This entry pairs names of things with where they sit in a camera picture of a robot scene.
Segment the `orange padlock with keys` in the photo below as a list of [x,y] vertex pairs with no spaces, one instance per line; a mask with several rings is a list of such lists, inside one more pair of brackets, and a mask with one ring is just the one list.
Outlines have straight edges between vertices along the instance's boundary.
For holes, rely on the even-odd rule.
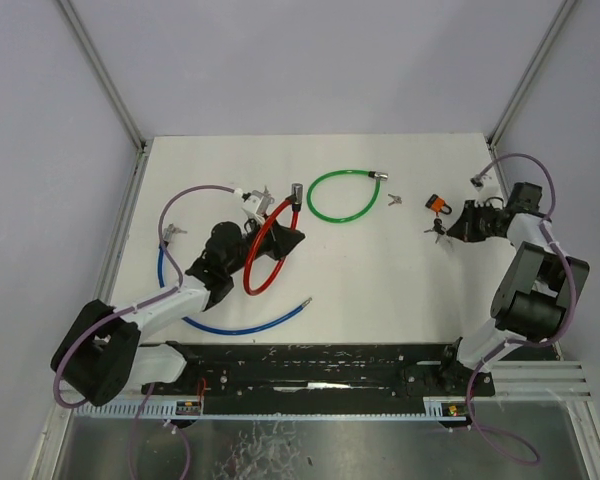
[[429,199],[425,202],[425,207],[433,211],[437,216],[451,215],[453,212],[452,207],[437,194],[432,194],[429,197]]

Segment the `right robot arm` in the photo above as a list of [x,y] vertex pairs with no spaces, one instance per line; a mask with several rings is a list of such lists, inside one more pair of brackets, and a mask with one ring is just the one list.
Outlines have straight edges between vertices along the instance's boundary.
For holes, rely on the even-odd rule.
[[520,347],[542,348],[573,319],[589,264],[564,253],[540,211],[542,188],[518,182],[501,208],[467,200],[448,235],[465,243],[503,238],[515,248],[490,307],[490,318],[473,334],[445,348],[436,369],[438,387],[458,394],[472,374]]

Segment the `green lock key bunch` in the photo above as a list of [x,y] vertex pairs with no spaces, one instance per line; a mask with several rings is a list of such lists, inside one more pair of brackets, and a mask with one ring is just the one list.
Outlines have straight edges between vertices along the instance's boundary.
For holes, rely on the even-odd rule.
[[390,201],[388,203],[389,206],[402,203],[402,199],[398,195],[389,194],[388,197],[390,199]]

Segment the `black padlock keys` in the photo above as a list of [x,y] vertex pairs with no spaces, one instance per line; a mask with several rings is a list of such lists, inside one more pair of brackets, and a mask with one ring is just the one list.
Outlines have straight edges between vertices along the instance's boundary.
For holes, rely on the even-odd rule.
[[435,235],[435,244],[439,244],[440,241],[449,241],[447,229],[444,227],[441,218],[435,218],[433,220],[433,226],[425,230],[425,233],[433,233]]

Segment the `green cable lock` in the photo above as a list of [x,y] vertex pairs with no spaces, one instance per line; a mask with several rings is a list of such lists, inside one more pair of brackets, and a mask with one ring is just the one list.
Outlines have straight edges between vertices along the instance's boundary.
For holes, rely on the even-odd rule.
[[[369,198],[360,205],[357,211],[348,211],[348,205],[353,200],[353,195],[344,193],[341,189],[334,194],[324,196],[324,199],[329,199],[338,206],[338,215],[332,215],[330,212],[326,212],[322,209],[320,203],[316,202],[315,194],[318,189],[324,186],[331,180],[338,179],[340,177],[364,177],[373,183]],[[323,222],[330,224],[347,224],[354,222],[364,216],[366,216],[376,205],[381,191],[381,184],[389,180],[389,174],[377,170],[362,170],[362,169],[340,169],[324,173],[318,176],[309,186],[306,194],[306,202],[309,211],[318,219]]]

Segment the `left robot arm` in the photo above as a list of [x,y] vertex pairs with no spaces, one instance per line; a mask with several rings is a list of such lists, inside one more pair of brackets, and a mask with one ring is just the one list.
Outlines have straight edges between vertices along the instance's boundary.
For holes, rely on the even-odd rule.
[[85,401],[103,406],[122,391],[149,383],[166,383],[177,394],[192,392],[199,371],[175,347],[147,345],[146,339],[182,318],[220,303],[234,286],[233,275],[246,265],[251,249],[257,257],[281,260],[304,240],[299,230],[273,223],[261,241],[233,222],[214,226],[201,255],[184,277],[153,296],[127,307],[100,300],[83,306],[51,360],[53,393],[58,404],[67,382]]

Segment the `red cable lock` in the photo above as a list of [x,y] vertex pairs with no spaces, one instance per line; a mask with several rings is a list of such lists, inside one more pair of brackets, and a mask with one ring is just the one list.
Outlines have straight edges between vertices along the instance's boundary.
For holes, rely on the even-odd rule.
[[[243,288],[248,295],[257,296],[264,293],[280,273],[286,257],[305,238],[297,229],[302,201],[303,185],[292,183],[290,195],[265,218],[264,224],[257,231],[244,264]],[[291,209],[292,212],[289,227],[278,222],[278,216],[287,209]],[[262,256],[269,256],[276,261],[276,265],[259,287],[253,287],[250,283],[253,263]]]

